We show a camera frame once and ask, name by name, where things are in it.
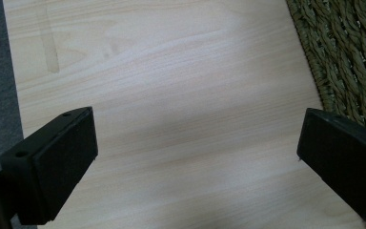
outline light wood grain surface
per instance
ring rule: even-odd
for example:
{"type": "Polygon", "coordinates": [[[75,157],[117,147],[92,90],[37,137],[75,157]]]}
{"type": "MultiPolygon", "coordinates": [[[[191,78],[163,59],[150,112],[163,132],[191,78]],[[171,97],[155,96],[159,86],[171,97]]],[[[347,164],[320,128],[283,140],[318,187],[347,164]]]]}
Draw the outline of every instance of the light wood grain surface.
{"type": "Polygon", "coordinates": [[[363,228],[296,144],[319,98],[285,1],[5,0],[25,135],[93,106],[40,228],[363,228]]]}

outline wooden floor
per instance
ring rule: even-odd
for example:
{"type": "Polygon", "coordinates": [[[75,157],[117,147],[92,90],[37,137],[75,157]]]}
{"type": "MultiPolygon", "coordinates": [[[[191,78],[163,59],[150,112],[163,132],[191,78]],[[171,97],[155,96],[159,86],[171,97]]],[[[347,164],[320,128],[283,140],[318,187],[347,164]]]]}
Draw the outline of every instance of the wooden floor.
{"type": "Polygon", "coordinates": [[[363,228],[304,162],[320,108],[284,0],[5,0],[25,135],[93,106],[99,156],[40,228],[363,228]]]}

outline screw hole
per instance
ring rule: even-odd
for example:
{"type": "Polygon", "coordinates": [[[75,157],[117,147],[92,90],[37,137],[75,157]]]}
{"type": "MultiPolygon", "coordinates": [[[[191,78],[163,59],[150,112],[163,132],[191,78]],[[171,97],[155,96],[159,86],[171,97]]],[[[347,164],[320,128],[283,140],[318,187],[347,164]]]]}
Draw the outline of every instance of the screw hole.
{"type": "Polygon", "coordinates": [[[25,152],[25,151],[21,151],[21,152],[17,152],[16,153],[16,157],[23,157],[23,156],[26,156],[28,155],[29,153],[28,152],[25,152]]]}

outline woven rug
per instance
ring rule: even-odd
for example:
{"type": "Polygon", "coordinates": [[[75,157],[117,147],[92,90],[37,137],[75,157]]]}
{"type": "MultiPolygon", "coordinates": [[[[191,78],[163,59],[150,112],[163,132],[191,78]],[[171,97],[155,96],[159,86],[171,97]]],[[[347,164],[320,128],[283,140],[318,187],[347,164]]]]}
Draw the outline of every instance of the woven rug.
{"type": "Polygon", "coordinates": [[[287,0],[324,110],[366,126],[366,0],[287,0]]]}

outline wicker mat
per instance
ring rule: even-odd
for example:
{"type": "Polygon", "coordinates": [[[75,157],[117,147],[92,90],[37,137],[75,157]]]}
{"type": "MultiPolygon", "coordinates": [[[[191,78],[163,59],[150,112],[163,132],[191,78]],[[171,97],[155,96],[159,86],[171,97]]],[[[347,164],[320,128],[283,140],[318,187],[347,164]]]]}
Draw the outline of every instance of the wicker mat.
{"type": "Polygon", "coordinates": [[[366,0],[287,0],[323,107],[366,126],[366,0]]]}

